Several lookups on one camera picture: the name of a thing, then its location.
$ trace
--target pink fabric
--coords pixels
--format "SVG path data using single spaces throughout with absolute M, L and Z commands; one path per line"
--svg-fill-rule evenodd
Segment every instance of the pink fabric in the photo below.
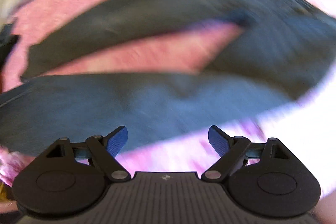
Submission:
M 14 32 L 21 34 L 21 40 L 15 47 L 3 70 L 4 91 L 20 85 L 19 76 L 26 67 L 26 55 L 30 45 L 39 43 L 50 32 L 66 24 L 76 15 L 103 0 L 33 0 L 20 8 L 14 17 L 18 23 Z M 336 0 L 308 0 L 322 10 L 336 15 Z M 120 71 L 183 71 L 186 73 L 197 73 L 217 52 L 225 47 L 229 41 L 239 35 L 242 30 L 232 24 L 209 22 L 201 28 L 166 34 L 156 37 L 148 37 L 125 43 L 124 45 L 111 47 L 109 49 L 80 58 L 62 67 L 59 67 L 48 74 L 74 74 L 74 73 L 98 73 L 98 72 L 120 72 Z M 319 92 L 310 93 L 300 101 L 301 106 L 315 103 Z M 319 181 L 324 192 L 327 193 L 335 186 L 335 175 L 330 171 L 333 162 L 331 156 L 325 158 L 314 155 L 314 160 L 307 157 L 306 152 L 313 148 L 302 145 L 302 139 L 314 140 L 314 133 L 307 128 L 305 131 L 293 130 L 293 125 L 284 121 L 288 113 L 300 111 L 297 104 L 284 106 L 273 112 L 264 113 L 254 120 L 243 122 L 232 122 L 222 125 L 222 128 L 231 135 L 243 135 L 252 141 L 265 142 L 266 138 L 276 136 L 314 170 L 314 175 L 319 175 Z M 324 113 L 324 108 L 319 106 L 315 112 Z M 297 119 L 298 124 L 309 124 L 310 120 L 304 120 L 303 116 Z M 282 131 L 277 131 L 277 125 L 281 125 Z M 331 119 L 325 120 L 330 126 L 335 126 Z M 189 171 L 195 170 L 199 174 L 211 166 L 218 158 L 207 140 L 207 128 L 198 132 L 191 132 L 184 138 L 177 138 L 166 142 L 139 148 L 137 150 L 122 153 L 117 159 L 131 173 L 134 171 Z M 329 169 L 317 169 L 320 163 L 329 164 Z M 22 160 L 16 168 L 6 169 L 6 164 L 11 161 L 4 161 L 3 171 L 7 183 L 11 183 L 13 177 L 28 161 Z
M 10 153 L 7 148 L 0 146 L 0 179 L 7 185 L 12 186 L 18 173 L 33 160 L 34 157 L 19 152 Z

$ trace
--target folded clothing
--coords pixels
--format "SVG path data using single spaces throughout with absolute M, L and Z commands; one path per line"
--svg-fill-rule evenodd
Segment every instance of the folded clothing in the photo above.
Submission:
M 30 80 L 0 96 L 0 142 L 38 154 L 61 136 L 83 141 L 124 124 L 130 131 L 125 149 L 133 149 L 297 99 L 321 80 L 335 57 L 335 19 L 305 0 L 108 0 L 33 46 L 23 78 L 207 18 L 247 30 L 200 75 Z

